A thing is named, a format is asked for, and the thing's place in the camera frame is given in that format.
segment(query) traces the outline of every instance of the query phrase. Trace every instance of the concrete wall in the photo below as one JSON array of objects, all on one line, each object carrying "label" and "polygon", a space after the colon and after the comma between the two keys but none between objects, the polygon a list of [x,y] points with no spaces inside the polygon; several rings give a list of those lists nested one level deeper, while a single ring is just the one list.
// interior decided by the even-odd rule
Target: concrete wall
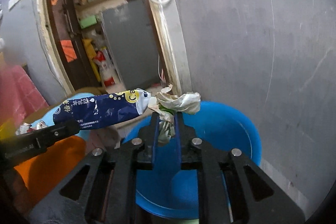
[{"label": "concrete wall", "polygon": [[258,127],[309,216],[336,178],[336,0],[176,0],[192,87]]},{"label": "concrete wall", "polygon": [[65,93],[51,73],[41,47],[36,1],[20,0],[11,10],[8,10],[8,1],[0,0],[3,9],[0,37],[5,41],[6,62],[9,65],[27,63],[30,77],[46,101],[59,102]]}]

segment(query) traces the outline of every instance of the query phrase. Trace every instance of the pink cloth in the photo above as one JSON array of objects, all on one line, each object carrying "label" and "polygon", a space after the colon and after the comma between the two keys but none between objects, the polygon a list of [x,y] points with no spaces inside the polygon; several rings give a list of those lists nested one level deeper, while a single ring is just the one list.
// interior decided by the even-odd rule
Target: pink cloth
[{"label": "pink cloth", "polygon": [[48,107],[21,66],[6,67],[0,71],[0,124],[9,118],[18,127],[35,111]]}]

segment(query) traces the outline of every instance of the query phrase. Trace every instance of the blue plastic package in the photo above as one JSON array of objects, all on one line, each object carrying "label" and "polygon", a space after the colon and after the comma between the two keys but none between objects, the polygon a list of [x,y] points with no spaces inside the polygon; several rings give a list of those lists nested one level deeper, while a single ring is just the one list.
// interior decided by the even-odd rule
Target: blue plastic package
[{"label": "blue plastic package", "polygon": [[81,129],[99,129],[138,117],[147,109],[151,94],[142,90],[65,100],[53,114],[54,123],[75,119]]}]

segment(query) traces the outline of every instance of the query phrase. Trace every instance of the red and white bag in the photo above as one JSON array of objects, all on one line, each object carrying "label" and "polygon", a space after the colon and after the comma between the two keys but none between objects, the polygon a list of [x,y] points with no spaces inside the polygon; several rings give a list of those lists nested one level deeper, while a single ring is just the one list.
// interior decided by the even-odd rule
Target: red and white bag
[{"label": "red and white bag", "polygon": [[94,57],[93,61],[99,66],[100,75],[104,81],[105,86],[114,85],[113,80],[113,67],[111,67],[110,62],[108,62],[102,51],[98,51],[97,55]]}]

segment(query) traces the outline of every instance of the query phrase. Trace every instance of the crumpled tissue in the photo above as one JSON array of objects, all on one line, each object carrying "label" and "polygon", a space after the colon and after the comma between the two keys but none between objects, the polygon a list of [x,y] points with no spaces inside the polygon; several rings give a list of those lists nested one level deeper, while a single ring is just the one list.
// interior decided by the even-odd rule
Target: crumpled tissue
[{"label": "crumpled tissue", "polygon": [[185,93],[182,96],[170,95],[173,85],[163,88],[156,97],[151,97],[148,107],[160,115],[160,134],[158,142],[161,145],[169,143],[175,136],[174,112],[180,111],[195,114],[201,109],[199,93]]}]

